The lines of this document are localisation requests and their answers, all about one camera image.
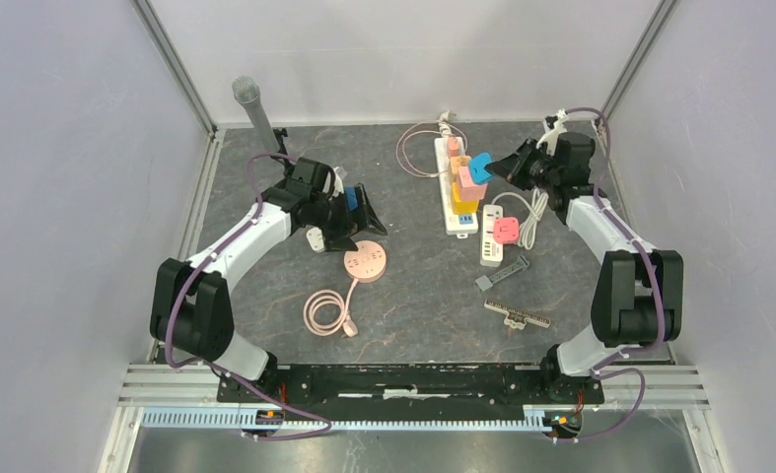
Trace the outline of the round pink power socket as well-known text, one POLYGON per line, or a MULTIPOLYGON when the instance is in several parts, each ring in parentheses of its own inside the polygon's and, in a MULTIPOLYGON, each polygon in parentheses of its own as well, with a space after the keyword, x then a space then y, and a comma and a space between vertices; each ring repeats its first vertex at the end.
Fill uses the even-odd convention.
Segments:
POLYGON ((378 281, 387 270, 387 254, 384 248, 372 240, 361 240, 356 249, 346 251, 343 264, 347 274, 359 283, 378 281))

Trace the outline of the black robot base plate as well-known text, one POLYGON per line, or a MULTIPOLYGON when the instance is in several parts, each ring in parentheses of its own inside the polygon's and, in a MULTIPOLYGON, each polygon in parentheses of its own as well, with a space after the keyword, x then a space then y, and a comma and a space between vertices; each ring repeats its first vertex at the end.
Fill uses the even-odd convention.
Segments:
POLYGON ((258 385, 314 416, 352 421, 509 421, 526 406, 600 405, 599 381, 512 363, 281 366, 258 385))

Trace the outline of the light blue plug adapter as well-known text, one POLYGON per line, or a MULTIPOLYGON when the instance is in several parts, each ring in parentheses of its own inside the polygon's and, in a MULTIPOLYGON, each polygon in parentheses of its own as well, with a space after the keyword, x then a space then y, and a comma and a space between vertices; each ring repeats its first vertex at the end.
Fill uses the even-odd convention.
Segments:
POLYGON ((471 158, 468 169, 476 185, 485 185, 494 177, 494 174, 486 169, 492 162, 492 156, 488 152, 479 153, 471 158))

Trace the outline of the pink cube socket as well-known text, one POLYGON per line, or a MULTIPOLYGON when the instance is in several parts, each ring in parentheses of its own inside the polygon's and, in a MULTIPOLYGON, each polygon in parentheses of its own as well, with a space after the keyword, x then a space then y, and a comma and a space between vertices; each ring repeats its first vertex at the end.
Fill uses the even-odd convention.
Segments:
POLYGON ((461 202, 481 201, 486 195, 487 184, 476 183, 472 177, 470 168, 467 166, 459 167, 456 184, 458 198, 461 202))

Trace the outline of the white plug adapter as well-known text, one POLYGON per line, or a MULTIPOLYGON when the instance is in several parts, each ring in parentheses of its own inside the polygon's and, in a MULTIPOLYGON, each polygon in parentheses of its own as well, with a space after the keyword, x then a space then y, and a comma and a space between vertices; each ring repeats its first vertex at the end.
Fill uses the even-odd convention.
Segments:
POLYGON ((324 235, 321 228, 312 227, 306 231, 307 242, 313 252, 323 253, 326 246, 324 242, 324 235))

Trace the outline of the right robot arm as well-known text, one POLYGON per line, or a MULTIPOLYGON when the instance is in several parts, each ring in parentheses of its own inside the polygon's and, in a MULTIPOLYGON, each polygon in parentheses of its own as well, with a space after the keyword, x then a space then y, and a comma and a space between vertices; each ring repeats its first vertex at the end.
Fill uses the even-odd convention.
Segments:
POLYGON ((562 132, 554 145, 527 139, 485 167, 520 190, 543 191, 549 209, 600 263, 589 325, 551 348, 543 361, 538 386, 552 402, 573 395, 578 377, 596 376, 617 359, 653 350, 680 332, 683 259, 645 241, 613 210, 591 180, 596 149, 593 138, 562 132))

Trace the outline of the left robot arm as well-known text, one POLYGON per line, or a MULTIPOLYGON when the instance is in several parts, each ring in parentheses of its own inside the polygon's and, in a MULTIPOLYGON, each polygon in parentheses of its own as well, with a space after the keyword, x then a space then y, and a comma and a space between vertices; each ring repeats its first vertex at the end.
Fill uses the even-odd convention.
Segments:
POLYGON ((331 166, 307 158, 268 153, 283 176, 260 190, 247 214, 206 249, 186 260, 166 259, 158 268, 150 334, 164 343, 167 364, 178 369, 197 362, 242 378, 255 401, 279 388, 276 359, 235 328, 231 292, 274 246, 301 228, 317 228, 325 251, 356 249, 360 232, 384 236, 363 184, 344 184, 331 166))

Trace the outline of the long white power strip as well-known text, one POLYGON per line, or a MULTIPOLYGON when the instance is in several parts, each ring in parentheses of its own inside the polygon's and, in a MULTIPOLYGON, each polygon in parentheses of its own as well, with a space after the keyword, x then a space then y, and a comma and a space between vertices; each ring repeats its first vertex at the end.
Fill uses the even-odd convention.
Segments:
POLYGON ((451 158, 448 154, 449 139, 436 138, 434 150, 445 233, 447 236, 459 239, 468 238, 479 230, 477 218, 479 202, 459 200, 456 178, 451 172, 451 158))

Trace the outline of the dark blue cube socket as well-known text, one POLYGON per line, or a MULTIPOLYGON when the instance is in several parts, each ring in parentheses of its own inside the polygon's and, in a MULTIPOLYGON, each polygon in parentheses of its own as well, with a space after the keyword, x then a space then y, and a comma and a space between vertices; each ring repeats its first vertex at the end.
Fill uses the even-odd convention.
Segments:
POLYGON ((345 186, 344 195, 347 202, 347 208, 350 213, 355 212, 360 207, 358 191, 354 186, 345 186))

